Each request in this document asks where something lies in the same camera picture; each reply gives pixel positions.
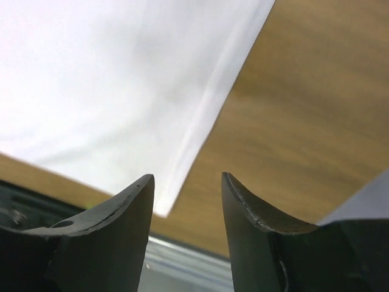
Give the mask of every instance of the white cloth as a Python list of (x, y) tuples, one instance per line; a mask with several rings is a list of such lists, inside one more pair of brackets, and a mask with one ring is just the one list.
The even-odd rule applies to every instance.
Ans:
[(167, 216), (274, 0), (0, 3), (0, 151)]

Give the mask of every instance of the brown tabletop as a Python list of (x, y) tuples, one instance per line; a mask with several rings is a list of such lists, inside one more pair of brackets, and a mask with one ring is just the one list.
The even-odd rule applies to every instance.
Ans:
[[(388, 126), (389, 1), (277, 0), (176, 205), (152, 230), (228, 255), (223, 171), (319, 220), (389, 167)], [(108, 197), (6, 156), (0, 178), (79, 206)]]

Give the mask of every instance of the wood grain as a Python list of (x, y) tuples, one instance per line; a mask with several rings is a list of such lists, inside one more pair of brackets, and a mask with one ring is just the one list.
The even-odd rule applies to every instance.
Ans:
[[(228, 255), (221, 172), (315, 222), (389, 166), (389, 2), (278, 0), (167, 219)], [(0, 178), (85, 206), (107, 196), (0, 156)]]

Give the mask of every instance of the black object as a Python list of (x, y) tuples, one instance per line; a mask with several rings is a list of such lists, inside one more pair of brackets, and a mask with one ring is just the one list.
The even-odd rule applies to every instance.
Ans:
[[(39, 225), (25, 203), (31, 197), (15, 201), (14, 191), (8, 186), (4, 192), (12, 206), (0, 207), (1, 291), (137, 291), (153, 211), (152, 175), (51, 228), (28, 229)], [(44, 203), (39, 196), (38, 203)], [(48, 207), (43, 226), (48, 218), (55, 221), (60, 209), (64, 214), (81, 211), (60, 204), (50, 214)]]
[(229, 173), (222, 203), (235, 292), (389, 291), (389, 220), (316, 226), (271, 206)]

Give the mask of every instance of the towel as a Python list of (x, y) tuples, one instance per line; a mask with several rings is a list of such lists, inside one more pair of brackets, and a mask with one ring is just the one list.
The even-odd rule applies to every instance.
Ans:
[(274, 0), (0, 3), (0, 151), (166, 217)]

